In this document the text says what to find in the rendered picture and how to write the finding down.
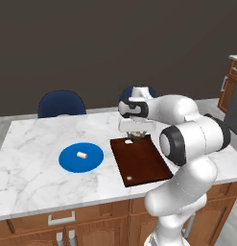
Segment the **wooden island drawer front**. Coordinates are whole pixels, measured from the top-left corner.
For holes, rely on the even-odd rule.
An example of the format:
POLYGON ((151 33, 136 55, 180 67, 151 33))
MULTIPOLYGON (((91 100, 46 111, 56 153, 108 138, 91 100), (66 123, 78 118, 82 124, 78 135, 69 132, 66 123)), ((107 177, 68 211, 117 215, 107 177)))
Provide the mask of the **wooden island drawer front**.
POLYGON ((207 191, 209 200, 217 200, 237 196, 237 182, 215 184, 207 191))
POLYGON ((59 210, 50 213, 42 213, 31 216, 24 216, 20 218, 8 219, 8 226, 13 234, 30 231, 40 230, 56 226, 48 226, 48 216, 53 215, 54 219, 70 217, 71 211, 76 214, 76 222, 84 223, 90 221, 98 221, 106 218, 116 218, 126 216, 129 210, 129 201, 118 201, 95 206, 88 206, 82 208, 59 210))

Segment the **wooden island cupboard door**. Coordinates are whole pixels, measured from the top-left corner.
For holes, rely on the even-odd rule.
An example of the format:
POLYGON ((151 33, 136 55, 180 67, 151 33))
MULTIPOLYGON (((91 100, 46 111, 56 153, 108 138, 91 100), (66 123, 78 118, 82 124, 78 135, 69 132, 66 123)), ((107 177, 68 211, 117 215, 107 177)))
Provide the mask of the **wooden island cupboard door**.
POLYGON ((20 234, 0 239, 0 246, 58 246, 57 232, 48 231, 35 234, 20 234))
POLYGON ((150 216, 141 199, 130 200, 128 246, 144 246, 154 231, 156 218, 150 216))
POLYGON ((187 241, 191 246, 215 246, 235 197, 208 201, 198 210, 187 241))
POLYGON ((127 246, 128 217, 67 226, 75 231, 76 246, 127 246))

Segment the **wooden cupboard run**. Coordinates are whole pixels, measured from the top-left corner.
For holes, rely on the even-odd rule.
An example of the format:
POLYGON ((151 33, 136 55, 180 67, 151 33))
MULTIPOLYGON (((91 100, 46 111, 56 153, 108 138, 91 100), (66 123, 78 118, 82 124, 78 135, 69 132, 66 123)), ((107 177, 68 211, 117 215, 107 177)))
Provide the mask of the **wooden cupboard run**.
POLYGON ((234 88, 237 83, 237 55, 229 55, 229 67, 222 83, 218 108, 227 112, 234 88))

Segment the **dark blue chair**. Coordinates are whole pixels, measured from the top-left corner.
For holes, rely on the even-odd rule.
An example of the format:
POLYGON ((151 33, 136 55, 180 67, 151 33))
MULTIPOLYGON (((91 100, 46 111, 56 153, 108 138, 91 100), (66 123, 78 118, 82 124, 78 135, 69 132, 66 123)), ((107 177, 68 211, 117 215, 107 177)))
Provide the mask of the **dark blue chair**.
POLYGON ((38 118, 56 117, 64 114, 86 114, 83 100, 76 92, 54 90, 42 97, 37 109, 38 118))
POLYGON ((155 97, 156 92, 150 86, 127 87, 119 97, 118 111, 121 114, 127 112, 140 113, 145 102, 155 97))

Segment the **round blue plate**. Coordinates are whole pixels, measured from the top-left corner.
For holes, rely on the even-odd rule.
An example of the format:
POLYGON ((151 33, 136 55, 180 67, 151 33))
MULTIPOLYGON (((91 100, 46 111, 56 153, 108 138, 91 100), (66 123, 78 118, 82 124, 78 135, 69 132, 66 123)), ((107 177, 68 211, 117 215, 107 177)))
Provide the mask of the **round blue plate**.
POLYGON ((98 167, 104 159, 103 150, 96 144, 79 142, 72 144, 59 154, 59 165, 73 173, 85 173, 98 167), (87 159, 77 157, 78 152, 87 154, 87 159))

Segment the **dark grey appliance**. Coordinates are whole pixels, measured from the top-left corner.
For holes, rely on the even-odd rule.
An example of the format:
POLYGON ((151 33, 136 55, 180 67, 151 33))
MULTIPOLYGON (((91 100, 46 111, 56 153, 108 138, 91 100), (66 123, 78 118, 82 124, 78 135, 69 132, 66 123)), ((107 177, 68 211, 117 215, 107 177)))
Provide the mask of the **dark grey appliance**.
POLYGON ((237 135, 237 83, 235 85, 227 113, 225 114, 224 122, 229 129, 237 135))

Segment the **brown rectangular tray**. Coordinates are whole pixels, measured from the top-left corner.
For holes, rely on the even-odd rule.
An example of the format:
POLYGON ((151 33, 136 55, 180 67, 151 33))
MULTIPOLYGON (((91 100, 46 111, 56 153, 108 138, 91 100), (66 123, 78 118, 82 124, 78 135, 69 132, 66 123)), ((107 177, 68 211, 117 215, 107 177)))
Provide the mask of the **brown rectangular tray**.
POLYGON ((125 138, 112 139, 110 147, 125 187, 166 181, 173 177, 167 163, 154 146, 151 136, 126 144, 125 138))

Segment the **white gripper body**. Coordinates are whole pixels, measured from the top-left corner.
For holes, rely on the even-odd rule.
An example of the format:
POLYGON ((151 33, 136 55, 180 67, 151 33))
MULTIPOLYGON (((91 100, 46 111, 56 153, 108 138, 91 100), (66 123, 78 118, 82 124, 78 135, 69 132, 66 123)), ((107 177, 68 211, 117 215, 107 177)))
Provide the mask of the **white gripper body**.
POLYGON ((132 132, 152 132, 156 129, 156 124, 152 120, 133 120, 123 118, 118 123, 118 130, 122 133, 132 132))

